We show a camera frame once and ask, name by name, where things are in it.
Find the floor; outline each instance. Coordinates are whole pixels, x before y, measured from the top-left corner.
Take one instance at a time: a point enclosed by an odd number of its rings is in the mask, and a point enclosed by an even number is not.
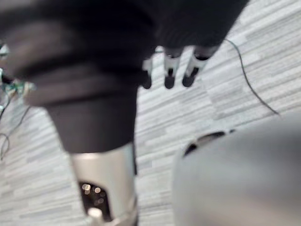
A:
[[[253,0],[228,38],[241,52],[254,89],[280,113],[301,106],[301,1]],[[183,73],[191,51],[183,54]],[[200,134],[272,117],[246,85],[234,48],[225,42],[190,89],[163,87],[162,56],[153,87],[140,90],[136,124],[141,226],[173,226],[171,166],[175,152]],[[0,131],[18,124],[26,106],[16,98]],[[0,162],[1,226],[85,226],[88,221],[49,117],[31,108]]]

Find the black cable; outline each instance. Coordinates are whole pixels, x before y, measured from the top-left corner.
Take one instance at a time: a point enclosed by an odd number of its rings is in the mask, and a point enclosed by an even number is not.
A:
[[[264,106],[266,106],[268,109],[270,109],[274,114],[280,116],[280,113],[279,113],[278,111],[274,110],[270,105],[268,105],[268,104],[267,104],[267,103],[266,103],[266,102],[265,102],[265,101],[257,94],[257,92],[253,89],[253,87],[252,87],[252,85],[251,85],[251,83],[250,83],[250,81],[249,81],[249,79],[248,79],[248,77],[247,77],[247,75],[246,75],[245,66],[244,66],[244,63],[243,63],[243,58],[242,58],[242,56],[241,56],[241,53],[240,53],[240,50],[239,50],[238,46],[237,46],[234,42],[232,42],[232,41],[230,41],[230,40],[228,40],[228,39],[225,39],[225,40],[226,40],[227,42],[229,42],[229,43],[235,48],[235,50],[237,51],[238,56],[239,56],[239,59],[240,59],[241,69],[243,70],[243,74],[244,74],[246,83],[248,84],[250,90],[253,92],[253,94],[257,97],[257,99],[258,99]]]
[[[8,93],[5,91],[5,88],[3,86],[2,86],[2,90],[4,91],[5,95],[7,96],[8,101],[6,102],[5,106],[3,107],[3,109],[2,109],[2,111],[0,113],[0,121],[2,119],[2,116],[3,116],[4,112],[5,112],[5,110],[7,109],[8,105],[10,104],[10,97],[9,97]]]
[[[29,109],[31,107],[29,106],[23,113],[22,117],[21,117],[21,120],[19,121],[19,123],[8,133],[8,134],[5,134],[5,133],[0,133],[0,136],[4,136],[5,137],[5,140],[3,141],[2,143],[2,146],[0,148],[0,159],[3,160],[3,157],[4,155],[9,151],[10,149],[10,140],[9,140],[9,137],[20,127],[20,125],[22,124],[25,116],[27,115]]]

